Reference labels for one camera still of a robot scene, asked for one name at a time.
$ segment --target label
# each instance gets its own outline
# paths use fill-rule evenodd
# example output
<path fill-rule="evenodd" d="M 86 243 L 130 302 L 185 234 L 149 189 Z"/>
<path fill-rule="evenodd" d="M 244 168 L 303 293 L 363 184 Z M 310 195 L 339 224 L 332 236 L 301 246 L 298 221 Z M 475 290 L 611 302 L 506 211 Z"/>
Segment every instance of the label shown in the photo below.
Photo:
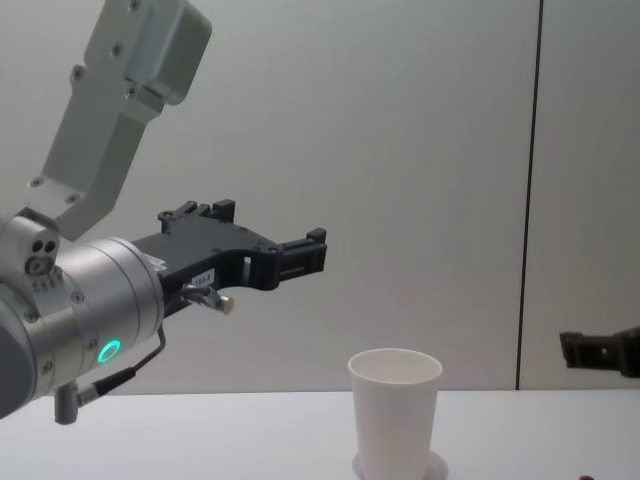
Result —
<path fill-rule="evenodd" d="M 215 279 L 216 269 L 212 268 L 211 270 L 207 270 L 197 277 L 193 277 L 193 280 L 191 280 L 191 285 L 195 285 L 196 287 L 208 287 L 209 285 L 213 284 Z"/>
<path fill-rule="evenodd" d="M 164 260 L 152 257 L 151 255 L 147 255 L 146 253 L 144 254 L 144 256 L 147 257 L 147 260 L 149 260 L 149 263 L 156 272 L 164 272 L 167 269 L 167 262 L 165 262 Z"/>

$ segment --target black object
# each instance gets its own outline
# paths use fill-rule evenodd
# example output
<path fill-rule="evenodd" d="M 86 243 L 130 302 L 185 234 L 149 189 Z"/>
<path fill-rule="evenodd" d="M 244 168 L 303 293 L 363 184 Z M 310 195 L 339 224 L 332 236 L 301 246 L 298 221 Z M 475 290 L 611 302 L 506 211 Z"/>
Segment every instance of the black object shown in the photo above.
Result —
<path fill-rule="evenodd" d="M 566 332 L 560 342 L 569 368 L 617 370 L 624 377 L 640 378 L 640 328 L 611 336 Z"/>
<path fill-rule="evenodd" d="M 187 202 L 158 215 L 162 231 L 133 242 L 150 257 L 165 294 L 165 316 L 189 305 L 175 299 L 184 285 L 274 290 L 281 281 L 324 270 L 327 232 L 275 243 L 233 223 L 235 202 Z"/>

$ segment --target white table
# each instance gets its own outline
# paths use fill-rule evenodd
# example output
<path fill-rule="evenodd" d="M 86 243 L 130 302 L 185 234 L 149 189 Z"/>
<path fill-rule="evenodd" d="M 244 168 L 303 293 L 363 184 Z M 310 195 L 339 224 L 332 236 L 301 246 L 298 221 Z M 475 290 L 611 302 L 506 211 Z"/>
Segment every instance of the white table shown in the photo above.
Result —
<path fill-rule="evenodd" d="M 53 422 L 0 421 L 2 480 L 354 480 L 349 393 L 109 397 Z M 640 478 L 640 391 L 443 392 L 433 448 L 451 480 Z"/>

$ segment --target robotic arm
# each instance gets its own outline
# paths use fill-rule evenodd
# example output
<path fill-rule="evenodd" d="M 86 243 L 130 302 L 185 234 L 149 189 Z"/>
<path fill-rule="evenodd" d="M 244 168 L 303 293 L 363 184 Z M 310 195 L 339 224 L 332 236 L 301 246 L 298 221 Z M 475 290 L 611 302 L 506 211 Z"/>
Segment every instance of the robotic arm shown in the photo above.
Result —
<path fill-rule="evenodd" d="M 320 272 L 326 232 L 279 244 L 235 225 L 235 203 L 187 202 L 161 232 L 60 250 L 113 208 L 144 129 L 187 95 L 211 24 L 187 0 L 107 0 L 71 72 L 72 97 L 27 199 L 0 219 L 0 418 L 55 392 L 56 421 L 133 378 L 164 348 L 163 320 L 219 289 L 273 290 Z M 137 365 L 78 391 L 76 379 L 154 335 Z"/>

